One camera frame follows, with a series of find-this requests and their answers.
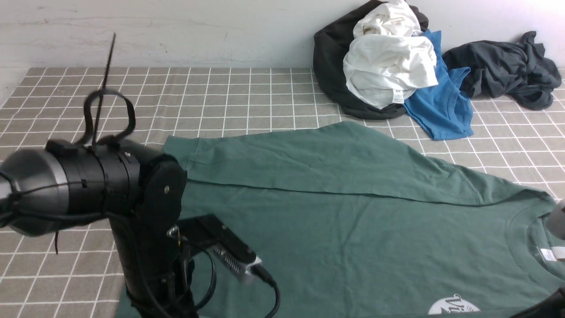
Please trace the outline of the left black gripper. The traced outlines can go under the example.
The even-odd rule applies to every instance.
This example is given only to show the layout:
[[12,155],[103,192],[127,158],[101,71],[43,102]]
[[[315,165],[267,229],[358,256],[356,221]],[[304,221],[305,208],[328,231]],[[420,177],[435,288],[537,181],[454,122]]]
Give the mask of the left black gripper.
[[178,240],[133,217],[110,215],[126,295],[142,318],[197,318],[191,291],[195,264]]

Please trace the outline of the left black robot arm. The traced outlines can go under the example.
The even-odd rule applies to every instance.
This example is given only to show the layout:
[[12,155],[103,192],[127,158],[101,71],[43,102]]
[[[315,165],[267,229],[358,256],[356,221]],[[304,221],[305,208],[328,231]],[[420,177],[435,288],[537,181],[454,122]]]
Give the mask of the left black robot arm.
[[196,318],[190,249],[175,230],[187,173],[129,140],[50,140],[1,163],[1,226],[26,237],[108,219],[127,296],[143,318]]

